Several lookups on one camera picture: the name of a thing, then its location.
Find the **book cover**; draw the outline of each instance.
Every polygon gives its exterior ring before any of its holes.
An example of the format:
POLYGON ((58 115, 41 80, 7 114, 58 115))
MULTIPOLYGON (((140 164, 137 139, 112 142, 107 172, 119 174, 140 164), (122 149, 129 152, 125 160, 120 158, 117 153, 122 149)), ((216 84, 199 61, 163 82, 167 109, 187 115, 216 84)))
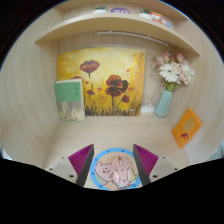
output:
POLYGON ((197 114, 189 107, 172 130, 172 134, 179 146, 183 148, 198 132, 202 126, 202 121, 197 114))
POLYGON ((61 120, 84 121, 82 79, 58 81, 54 84, 58 113, 61 120))

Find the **beige wall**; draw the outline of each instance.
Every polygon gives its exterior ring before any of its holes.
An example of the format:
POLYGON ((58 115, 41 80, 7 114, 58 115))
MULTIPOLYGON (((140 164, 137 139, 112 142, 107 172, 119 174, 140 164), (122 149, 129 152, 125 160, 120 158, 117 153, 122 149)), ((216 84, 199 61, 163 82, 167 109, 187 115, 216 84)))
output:
POLYGON ((224 139, 224 67, 214 45, 192 21, 176 20, 174 29, 201 52, 200 57, 185 53, 196 76, 189 86, 173 93, 169 111, 173 126, 187 107, 202 120, 200 131, 185 147, 190 164, 197 164, 206 161, 224 139))
POLYGON ((59 122, 53 86, 59 42, 34 42, 63 16, 52 9, 33 22, 11 48, 0 74, 2 147, 13 160, 38 167, 59 122))

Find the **bouquet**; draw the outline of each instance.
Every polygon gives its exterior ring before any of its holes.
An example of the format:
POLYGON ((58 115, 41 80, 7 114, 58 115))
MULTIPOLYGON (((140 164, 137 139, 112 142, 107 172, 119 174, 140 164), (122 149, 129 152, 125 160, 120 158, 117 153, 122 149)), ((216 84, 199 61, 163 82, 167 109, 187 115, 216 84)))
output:
POLYGON ((182 83, 188 85, 195 73, 189 67, 189 63, 184 59, 182 54, 177 53, 174 57, 169 53, 163 53, 156 57, 153 66, 159 66, 159 74, 165 79, 166 90, 172 92, 182 83))

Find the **wooden shelf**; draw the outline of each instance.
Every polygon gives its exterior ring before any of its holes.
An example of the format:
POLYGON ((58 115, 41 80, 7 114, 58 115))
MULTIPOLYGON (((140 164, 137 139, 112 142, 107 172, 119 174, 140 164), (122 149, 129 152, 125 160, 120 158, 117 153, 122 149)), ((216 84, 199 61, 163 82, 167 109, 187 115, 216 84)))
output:
POLYGON ((60 121, 46 155, 44 169, 60 156, 69 156, 94 144, 95 155, 108 148, 133 151, 133 144, 152 153, 168 156, 180 169, 189 166, 184 149, 179 149, 168 117, 158 119, 153 113, 138 117, 87 116, 84 122, 60 121))
POLYGON ((130 4, 130 5, 138 5, 142 8, 149 8, 151 10, 155 10, 158 13, 163 14, 164 16, 167 16, 171 19, 185 19, 188 18, 184 16, 181 12, 176 10, 175 8, 160 2, 158 0, 70 0, 63 2, 55 8, 61 9, 61 10, 72 10, 78 7, 87 6, 90 4, 100 4, 100 5, 106 5, 106 4, 130 4))
POLYGON ((36 42, 62 40, 97 31, 120 31, 146 35, 166 42, 173 47, 200 55, 199 51, 187 39, 173 29, 138 15, 126 14, 105 13, 78 16, 50 28, 36 42))

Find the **white flower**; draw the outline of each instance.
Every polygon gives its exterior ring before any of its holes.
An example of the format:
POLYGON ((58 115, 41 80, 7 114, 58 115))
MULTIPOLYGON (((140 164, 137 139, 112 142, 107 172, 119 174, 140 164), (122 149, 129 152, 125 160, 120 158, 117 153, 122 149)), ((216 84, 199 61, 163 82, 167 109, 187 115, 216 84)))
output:
POLYGON ((159 74, 165 78, 167 82, 177 82, 178 80, 178 71, 172 64, 165 64, 159 67, 161 71, 159 74))
POLYGON ((181 65, 181 67, 186 77, 185 84, 189 84, 195 75, 194 70, 191 69, 187 64, 181 65))

